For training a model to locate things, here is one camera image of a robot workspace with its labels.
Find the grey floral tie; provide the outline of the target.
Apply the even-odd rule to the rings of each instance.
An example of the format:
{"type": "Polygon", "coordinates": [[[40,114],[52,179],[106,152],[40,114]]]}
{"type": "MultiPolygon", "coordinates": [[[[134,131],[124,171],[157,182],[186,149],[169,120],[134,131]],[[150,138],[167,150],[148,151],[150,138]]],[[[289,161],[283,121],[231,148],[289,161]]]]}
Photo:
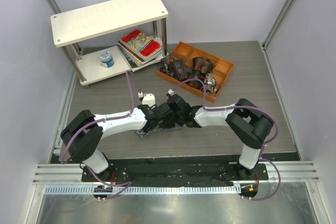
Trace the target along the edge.
{"type": "Polygon", "coordinates": [[[174,131],[174,130],[179,130],[179,129],[183,129],[183,128],[184,128],[183,126],[179,126],[179,125],[176,124],[172,128],[166,128],[166,129],[164,129],[164,128],[159,128],[158,127],[156,129],[149,130],[148,132],[144,132],[143,130],[136,130],[134,133],[137,134],[141,138],[146,138],[151,133],[174,131]]]}

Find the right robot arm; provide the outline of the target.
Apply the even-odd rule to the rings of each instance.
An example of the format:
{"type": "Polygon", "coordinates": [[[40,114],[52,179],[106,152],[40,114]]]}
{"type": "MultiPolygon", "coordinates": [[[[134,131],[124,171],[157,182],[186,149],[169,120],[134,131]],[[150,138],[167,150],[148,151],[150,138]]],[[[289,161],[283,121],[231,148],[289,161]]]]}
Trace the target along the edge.
{"type": "Polygon", "coordinates": [[[178,94],[168,95],[176,123],[190,128],[227,126],[243,143],[237,162],[237,173],[242,179],[256,174],[256,165],[265,147],[265,139],[273,127],[278,133],[275,120],[247,99],[236,104],[219,107],[190,106],[178,94]]]}

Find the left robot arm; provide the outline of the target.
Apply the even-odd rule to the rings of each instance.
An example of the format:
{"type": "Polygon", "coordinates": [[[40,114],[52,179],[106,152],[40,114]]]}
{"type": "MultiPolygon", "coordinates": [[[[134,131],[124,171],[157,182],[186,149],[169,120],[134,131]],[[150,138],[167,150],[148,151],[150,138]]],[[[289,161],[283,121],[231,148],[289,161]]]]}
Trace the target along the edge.
{"type": "Polygon", "coordinates": [[[142,104],[128,111],[103,115],[83,110],[63,129],[60,137],[70,158],[84,163],[98,180],[105,182],[111,177],[112,169],[97,149],[103,138],[131,130],[147,133],[160,126],[174,125],[174,112],[167,103],[152,107],[142,104]]]}

